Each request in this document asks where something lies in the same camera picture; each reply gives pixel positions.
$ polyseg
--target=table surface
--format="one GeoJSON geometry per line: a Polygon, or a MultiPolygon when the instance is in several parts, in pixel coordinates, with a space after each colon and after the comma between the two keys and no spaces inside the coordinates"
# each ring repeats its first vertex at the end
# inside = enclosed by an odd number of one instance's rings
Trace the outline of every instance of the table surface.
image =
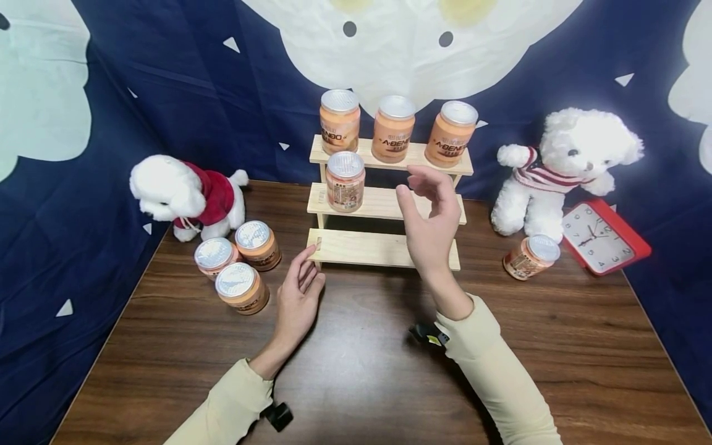
{"type": "MultiPolygon", "coordinates": [[[[275,231],[273,294],[315,217],[309,188],[253,182],[248,219],[275,231]]],[[[466,201],[457,243],[462,287],[480,295],[537,382],[565,444],[709,444],[709,434],[622,273],[595,278],[564,253],[519,282],[502,269],[521,237],[496,235],[488,207],[466,201]]],[[[403,233],[401,221],[334,216],[329,228],[403,233]]],[[[54,445],[161,444],[235,361],[269,339],[275,300],[242,316],[197,270],[197,240],[167,234],[76,397],[54,445]]],[[[458,367],[409,338],[434,306],[409,269],[324,265],[315,329],[275,383],[294,421],[260,421],[246,444],[498,443],[458,367]]]]}

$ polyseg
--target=beige sleeve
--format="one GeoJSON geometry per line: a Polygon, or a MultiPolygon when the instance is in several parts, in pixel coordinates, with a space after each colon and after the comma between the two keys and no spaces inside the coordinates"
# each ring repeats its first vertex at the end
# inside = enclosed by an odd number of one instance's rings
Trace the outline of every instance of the beige sleeve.
{"type": "Polygon", "coordinates": [[[460,365],[505,445],[561,444],[549,406],[500,336],[499,323],[479,297],[470,297],[475,309],[466,319],[437,315],[438,328],[450,337],[446,355],[460,365]]]}
{"type": "Polygon", "coordinates": [[[272,384],[240,360],[164,445],[235,445],[272,404],[272,384]]]}

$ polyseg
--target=red alarm clock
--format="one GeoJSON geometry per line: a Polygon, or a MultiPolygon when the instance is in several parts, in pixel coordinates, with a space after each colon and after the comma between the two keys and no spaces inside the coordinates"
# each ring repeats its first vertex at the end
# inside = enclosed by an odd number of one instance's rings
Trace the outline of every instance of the red alarm clock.
{"type": "Polygon", "coordinates": [[[582,267],[605,275],[650,255],[648,243],[603,199],[576,204],[563,219],[564,244],[582,267]]]}

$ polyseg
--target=wooden shelf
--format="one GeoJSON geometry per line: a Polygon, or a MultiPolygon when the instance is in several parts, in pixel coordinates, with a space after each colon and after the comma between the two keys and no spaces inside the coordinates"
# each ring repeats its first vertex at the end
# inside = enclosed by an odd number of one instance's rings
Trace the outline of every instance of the wooden shelf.
{"type": "MultiPolygon", "coordinates": [[[[307,246],[317,245],[311,260],[366,266],[415,267],[404,235],[371,234],[343,230],[309,229],[307,246]]],[[[460,270],[457,245],[452,241],[450,269],[460,270]]]]}
{"type": "MultiPolygon", "coordinates": [[[[381,162],[373,157],[371,154],[371,139],[359,139],[358,154],[361,158],[363,158],[366,167],[373,169],[405,170],[409,165],[428,165],[436,170],[440,170],[441,172],[456,176],[471,176],[473,174],[472,160],[470,159],[470,152],[468,149],[465,149],[465,152],[462,154],[460,163],[455,167],[450,168],[436,167],[431,164],[430,161],[425,159],[425,144],[417,144],[415,142],[410,143],[405,159],[395,164],[386,164],[385,162],[381,162]]],[[[313,164],[326,164],[328,160],[329,155],[327,155],[321,147],[321,135],[314,136],[312,150],[309,154],[309,162],[312,162],[313,164]]]]}
{"type": "MultiPolygon", "coordinates": [[[[421,216],[427,218],[430,214],[431,203],[427,198],[419,197],[415,193],[413,200],[418,208],[421,216]]],[[[462,196],[457,195],[457,202],[460,204],[460,225],[467,224],[465,209],[462,204],[462,196]]],[[[311,192],[309,193],[309,204],[307,205],[307,213],[325,214],[325,215],[341,215],[341,216],[359,216],[361,218],[378,218],[378,219],[403,219],[403,214],[398,207],[395,189],[378,189],[376,187],[365,187],[363,193],[363,204],[361,207],[351,213],[342,213],[331,208],[326,197],[326,184],[322,182],[312,183],[311,192]]]]}

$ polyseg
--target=white plush dog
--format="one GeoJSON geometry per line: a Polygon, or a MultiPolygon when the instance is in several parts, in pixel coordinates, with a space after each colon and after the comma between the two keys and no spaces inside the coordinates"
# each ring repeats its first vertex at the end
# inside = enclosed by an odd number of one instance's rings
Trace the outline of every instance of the white plush dog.
{"type": "Polygon", "coordinates": [[[227,178],[170,156],[153,155],[133,167],[129,187],[141,211],[155,221],[173,221],[173,234],[186,242],[198,233],[206,240],[240,227],[245,222],[240,186],[247,181],[244,170],[227,178]]]}
{"type": "Polygon", "coordinates": [[[511,235],[524,226],[532,236],[561,242],[565,194],[577,186],[597,196],[614,189],[607,171],[643,157],[643,142],[609,112],[567,108],[547,116],[538,150],[505,145],[500,164],[514,168],[492,211],[494,229],[511,235]]]}

